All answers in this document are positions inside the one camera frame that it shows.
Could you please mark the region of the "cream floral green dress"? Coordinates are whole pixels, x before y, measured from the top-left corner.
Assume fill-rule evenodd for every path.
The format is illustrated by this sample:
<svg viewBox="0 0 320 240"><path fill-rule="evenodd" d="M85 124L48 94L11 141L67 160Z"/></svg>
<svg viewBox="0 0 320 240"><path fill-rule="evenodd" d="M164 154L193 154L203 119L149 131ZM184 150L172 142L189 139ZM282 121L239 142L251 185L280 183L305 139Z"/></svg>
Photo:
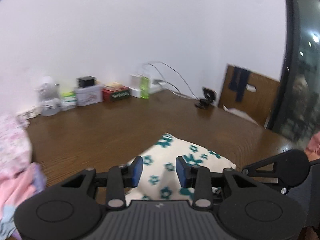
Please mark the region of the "cream floral green dress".
<svg viewBox="0 0 320 240"><path fill-rule="evenodd" d="M181 187L178 176L185 177L184 167L176 161L177 157L182 157L187 166L204 166L212 172L221 173L224 168L236 168L234 163L218 153L169 133L163 134L140 156L143 158L143 172L138 186L127 192L127 204L132 200L192 202L194 189Z"/></svg>

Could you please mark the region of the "pink jacket sleeve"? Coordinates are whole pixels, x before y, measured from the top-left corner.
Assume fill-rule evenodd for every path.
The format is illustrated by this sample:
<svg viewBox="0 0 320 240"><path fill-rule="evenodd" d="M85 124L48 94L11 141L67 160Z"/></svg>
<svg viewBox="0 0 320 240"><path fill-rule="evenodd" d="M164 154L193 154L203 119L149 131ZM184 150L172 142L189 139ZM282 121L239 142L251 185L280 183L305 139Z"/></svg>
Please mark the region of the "pink jacket sleeve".
<svg viewBox="0 0 320 240"><path fill-rule="evenodd" d="M319 147L320 147L320 132L317 132L311 137L306 147L306 151L308 154L316 155L319 157Z"/></svg>

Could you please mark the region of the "black phone holder clamp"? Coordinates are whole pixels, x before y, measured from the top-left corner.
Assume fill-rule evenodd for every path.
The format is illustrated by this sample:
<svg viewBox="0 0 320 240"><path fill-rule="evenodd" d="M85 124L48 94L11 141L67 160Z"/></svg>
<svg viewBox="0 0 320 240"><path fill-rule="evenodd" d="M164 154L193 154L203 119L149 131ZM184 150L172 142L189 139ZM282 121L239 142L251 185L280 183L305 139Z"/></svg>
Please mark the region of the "black phone holder clamp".
<svg viewBox="0 0 320 240"><path fill-rule="evenodd" d="M208 109L216 100L216 91L206 87L203 87L202 91L204 98L199 99L198 102L195 103L195 107L199 109Z"/></svg>

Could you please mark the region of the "dark red tea box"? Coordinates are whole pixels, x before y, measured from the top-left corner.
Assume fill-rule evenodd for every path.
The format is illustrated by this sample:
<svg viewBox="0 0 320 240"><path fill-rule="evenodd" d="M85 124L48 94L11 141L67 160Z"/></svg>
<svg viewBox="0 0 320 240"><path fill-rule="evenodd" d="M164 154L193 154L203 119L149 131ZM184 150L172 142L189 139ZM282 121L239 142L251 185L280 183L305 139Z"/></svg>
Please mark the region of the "dark red tea box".
<svg viewBox="0 0 320 240"><path fill-rule="evenodd" d="M102 89L103 100L115 102L130 97L130 89L121 83L113 82L105 85Z"/></svg>

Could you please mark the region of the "grey tin box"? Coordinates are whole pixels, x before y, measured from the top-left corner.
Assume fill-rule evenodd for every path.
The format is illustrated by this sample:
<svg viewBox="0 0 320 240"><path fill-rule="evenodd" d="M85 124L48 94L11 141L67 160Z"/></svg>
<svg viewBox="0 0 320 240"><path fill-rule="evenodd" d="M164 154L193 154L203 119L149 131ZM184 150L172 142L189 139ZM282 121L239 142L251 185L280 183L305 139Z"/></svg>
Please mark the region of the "grey tin box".
<svg viewBox="0 0 320 240"><path fill-rule="evenodd" d="M74 89L76 102L79 107L88 106L103 101L101 85L94 85L85 88L77 87Z"/></svg>

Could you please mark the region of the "wooden chair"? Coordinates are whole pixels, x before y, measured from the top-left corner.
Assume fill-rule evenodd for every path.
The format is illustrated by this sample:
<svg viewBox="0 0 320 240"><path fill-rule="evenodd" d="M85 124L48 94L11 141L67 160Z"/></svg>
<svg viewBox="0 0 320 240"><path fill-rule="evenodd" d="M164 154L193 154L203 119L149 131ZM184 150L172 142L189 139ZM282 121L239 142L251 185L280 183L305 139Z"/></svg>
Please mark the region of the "wooden chair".
<svg viewBox="0 0 320 240"><path fill-rule="evenodd" d="M279 87L277 80L229 64L218 107L245 112L257 124L264 126L274 108Z"/></svg>

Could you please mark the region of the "green white small box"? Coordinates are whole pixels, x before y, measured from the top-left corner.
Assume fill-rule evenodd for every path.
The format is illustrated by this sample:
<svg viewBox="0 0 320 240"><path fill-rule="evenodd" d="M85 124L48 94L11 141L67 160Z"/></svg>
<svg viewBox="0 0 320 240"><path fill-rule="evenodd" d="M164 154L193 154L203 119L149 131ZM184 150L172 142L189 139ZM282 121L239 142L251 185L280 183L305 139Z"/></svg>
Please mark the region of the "green white small box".
<svg viewBox="0 0 320 240"><path fill-rule="evenodd" d="M61 109L67 111L77 106L74 92L65 92L61 94Z"/></svg>

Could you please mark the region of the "green spray bottle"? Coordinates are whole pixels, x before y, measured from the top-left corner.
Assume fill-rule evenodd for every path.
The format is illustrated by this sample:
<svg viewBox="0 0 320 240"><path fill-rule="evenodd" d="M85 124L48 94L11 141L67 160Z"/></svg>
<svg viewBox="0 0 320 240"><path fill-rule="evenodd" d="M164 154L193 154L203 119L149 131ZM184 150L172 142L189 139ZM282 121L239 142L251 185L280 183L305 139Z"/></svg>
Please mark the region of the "green spray bottle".
<svg viewBox="0 0 320 240"><path fill-rule="evenodd" d="M149 98L150 77L148 74L142 75L140 78L140 97L143 99Z"/></svg>

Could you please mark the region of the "white power strip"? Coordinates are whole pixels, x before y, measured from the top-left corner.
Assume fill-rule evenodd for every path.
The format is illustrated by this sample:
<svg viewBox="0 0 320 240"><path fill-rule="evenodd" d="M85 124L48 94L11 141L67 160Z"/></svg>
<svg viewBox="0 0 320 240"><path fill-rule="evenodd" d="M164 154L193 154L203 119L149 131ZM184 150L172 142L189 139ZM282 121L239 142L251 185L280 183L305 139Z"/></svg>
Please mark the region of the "white power strip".
<svg viewBox="0 0 320 240"><path fill-rule="evenodd" d="M130 75L129 89L131 96L135 98L148 99L151 94L163 91L164 86L152 83L155 80L142 75Z"/></svg>

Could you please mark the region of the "small black box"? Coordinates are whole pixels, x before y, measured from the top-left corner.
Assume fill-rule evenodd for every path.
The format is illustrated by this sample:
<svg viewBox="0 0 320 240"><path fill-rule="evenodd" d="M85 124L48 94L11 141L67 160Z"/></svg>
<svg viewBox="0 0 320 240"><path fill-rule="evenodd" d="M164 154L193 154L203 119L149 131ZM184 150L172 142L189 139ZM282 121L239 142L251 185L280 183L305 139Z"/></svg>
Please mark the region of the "small black box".
<svg viewBox="0 0 320 240"><path fill-rule="evenodd" d="M93 76L83 76L77 78L78 87L80 88L86 88L96 85L96 78Z"/></svg>

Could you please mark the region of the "pink blue folded garment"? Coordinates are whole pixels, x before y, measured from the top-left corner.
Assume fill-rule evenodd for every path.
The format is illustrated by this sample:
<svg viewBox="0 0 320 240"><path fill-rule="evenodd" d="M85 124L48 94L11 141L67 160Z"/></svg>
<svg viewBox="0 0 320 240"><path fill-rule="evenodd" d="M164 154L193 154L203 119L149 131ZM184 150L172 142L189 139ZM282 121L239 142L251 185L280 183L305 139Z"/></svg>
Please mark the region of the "pink blue folded garment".
<svg viewBox="0 0 320 240"><path fill-rule="evenodd" d="M16 177L1 181L1 239L20 239L14 223L17 207L28 198L42 192L47 178L38 163L30 164Z"/></svg>

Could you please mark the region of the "pink floral white garment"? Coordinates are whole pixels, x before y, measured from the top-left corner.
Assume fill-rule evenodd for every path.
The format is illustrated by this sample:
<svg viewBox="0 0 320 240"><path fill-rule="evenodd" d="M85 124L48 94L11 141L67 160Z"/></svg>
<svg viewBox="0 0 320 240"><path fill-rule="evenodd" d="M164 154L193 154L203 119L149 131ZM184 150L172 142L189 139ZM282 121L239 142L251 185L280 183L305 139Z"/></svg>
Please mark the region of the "pink floral white garment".
<svg viewBox="0 0 320 240"><path fill-rule="evenodd" d="M28 133L11 114L1 115L1 180L13 178L31 163Z"/></svg>

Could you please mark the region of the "white block letters ornament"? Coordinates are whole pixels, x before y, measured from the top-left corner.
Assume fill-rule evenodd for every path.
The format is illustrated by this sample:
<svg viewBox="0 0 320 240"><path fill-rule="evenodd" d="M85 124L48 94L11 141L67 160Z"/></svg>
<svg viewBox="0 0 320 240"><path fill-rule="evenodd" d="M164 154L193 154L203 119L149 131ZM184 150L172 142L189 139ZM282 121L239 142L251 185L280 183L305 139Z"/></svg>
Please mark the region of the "white block letters ornament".
<svg viewBox="0 0 320 240"><path fill-rule="evenodd" d="M19 120L29 120L29 119L33 119L35 117L37 117L38 115L40 115L40 110L39 107L31 107L29 109L23 110L23 111L19 111L16 116Z"/></svg>

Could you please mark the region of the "white astronaut figurine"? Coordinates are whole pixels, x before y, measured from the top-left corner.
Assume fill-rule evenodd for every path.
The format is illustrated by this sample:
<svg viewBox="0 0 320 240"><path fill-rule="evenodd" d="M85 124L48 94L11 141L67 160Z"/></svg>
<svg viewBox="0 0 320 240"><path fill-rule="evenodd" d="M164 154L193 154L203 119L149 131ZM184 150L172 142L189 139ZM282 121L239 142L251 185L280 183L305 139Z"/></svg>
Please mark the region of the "white astronaut figurine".
<svg viewBox="0 0 320 240"><path fill-rule="evenodd" d="M45 76L41 79L37 91L39 93L39 107L42 116L52 116L59 113L61 109L59 88L60 85L51 76Z"/></svg>

